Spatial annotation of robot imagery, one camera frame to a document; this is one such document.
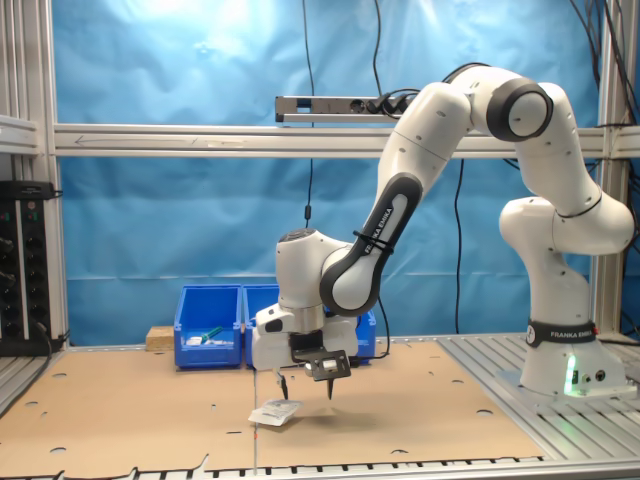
green object in bin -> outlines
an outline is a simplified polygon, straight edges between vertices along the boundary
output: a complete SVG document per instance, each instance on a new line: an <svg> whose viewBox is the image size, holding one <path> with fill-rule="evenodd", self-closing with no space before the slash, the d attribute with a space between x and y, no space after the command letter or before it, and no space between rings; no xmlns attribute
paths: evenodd
<svg viewBox="0 0 640 480"><path fill-rule="evenodd" d="M222 327L216 327L213 330L211 330L209 333L205 333L202 336L202 341L200 342L200 345L204 345L205 343L207 343L207 340L209 340L210 338L215 337L221 331L222 331Z"/></svg>

aluminum frame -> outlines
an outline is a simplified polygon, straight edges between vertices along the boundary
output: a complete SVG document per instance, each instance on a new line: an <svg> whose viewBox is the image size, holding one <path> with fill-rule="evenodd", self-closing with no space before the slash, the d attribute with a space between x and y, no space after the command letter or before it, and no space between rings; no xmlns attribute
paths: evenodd
<svg viewBox="0 0 640 480"><path fill-rule="evenodd" d="M58 156L379 158L390 128L56 124ZM578 129L587 158L605 152L600 128ZM454 158L516 158L512 143L471 132Z"/></svg>
<svg viewBox="0 0 640 480"><path fill-rule="evenodd" d="M60 189L51 29L50 0L0 0L0 171L5 179ZM68 330L61 200L44 203L44 218L51 336L57 338ZM22 294L26 298L24 282Z"/></svg>
<svg viewBox="0 0 640 480"><path fill-rule="evenodd" d="M638 2L617 2L608 0L612 23L618 30L619 45L626 45L624 62L627 76L633 85L636 72L636 45L638 40ZM626 85L623 86L613 55L612 33L607 22L602 26L602 74L600 81L600 105L598 122L602 125L625 123L627 107L625 104ZM624 131L605 129L604 150L606 152L598 166L597 178L602 190L613 198L627 201L627 182L629 164L618 159L620 150L615 146ZM624 254L592 257L591 260L591 313L593 321L601 332L620 331L620 311L622 308L622 272Z"/></svg>

franka emika robot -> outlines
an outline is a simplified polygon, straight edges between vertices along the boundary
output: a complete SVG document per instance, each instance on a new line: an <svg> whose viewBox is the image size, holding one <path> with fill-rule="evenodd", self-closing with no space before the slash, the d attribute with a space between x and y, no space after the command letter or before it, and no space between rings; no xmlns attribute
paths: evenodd
<svg viewBox="0 0 640 480"><path fill-rule="evenodd" d="M398 121L378 164L375 203L356 239L314 229L283 236L276 248L278 303L256 315L258 370L302 364L316 381L350 375L355 317L378 299L384 265L460 140L476 129L513 142L522 179L535 197L509 202L503 238L522 258L531 286L529 345L520 379L552 399L629 393L622 362L596 339L589 286L563 253L621 252L634 235L625 205L586 170L566 93L501 68L463 66L427 85Z"/></svg>

black wristband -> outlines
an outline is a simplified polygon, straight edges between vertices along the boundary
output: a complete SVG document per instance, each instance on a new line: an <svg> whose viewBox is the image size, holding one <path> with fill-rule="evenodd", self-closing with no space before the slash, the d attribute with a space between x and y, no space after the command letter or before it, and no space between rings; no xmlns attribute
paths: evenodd
<svg viewBox="0 0 640 480"><path fill-rule="evenodd" d="M553 325L529 319L527 345L536 348L542 342L588 343L596 339L596 325L592 321L581 325Z"/></svg>

horizontal metal bar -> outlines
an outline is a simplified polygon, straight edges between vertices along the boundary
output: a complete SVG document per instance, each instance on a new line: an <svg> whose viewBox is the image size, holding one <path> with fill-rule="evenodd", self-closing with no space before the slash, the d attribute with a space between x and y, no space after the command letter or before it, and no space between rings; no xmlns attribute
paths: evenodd
<svg viewBox="0 0 640 480"><path fill-rule="evenodd" d="M640 127L618 129L613 140L613 158L640 157Z"/></svg>
<svg viewBox="0 0 640 480"><path fill-rule="evenodd" d="M56 154L96 157L378 158L392 129L207 127L189 125L55 126ZM587 158L602 156L601 129L580 129ZM454 158L516 158L513 144L471 132Z"/></svg>
<svg viewBox="0 0 640 480"><path fill-rule="evenodd" d="M396 123L399 118L375 113L285 113L282 122L295 123Z"/></svg>
<svg viewBox="0 0 640 480"><path fill-rule="evenodd" d="M0 115L0 153L36 155L36 145L34 123Z"/></svg>

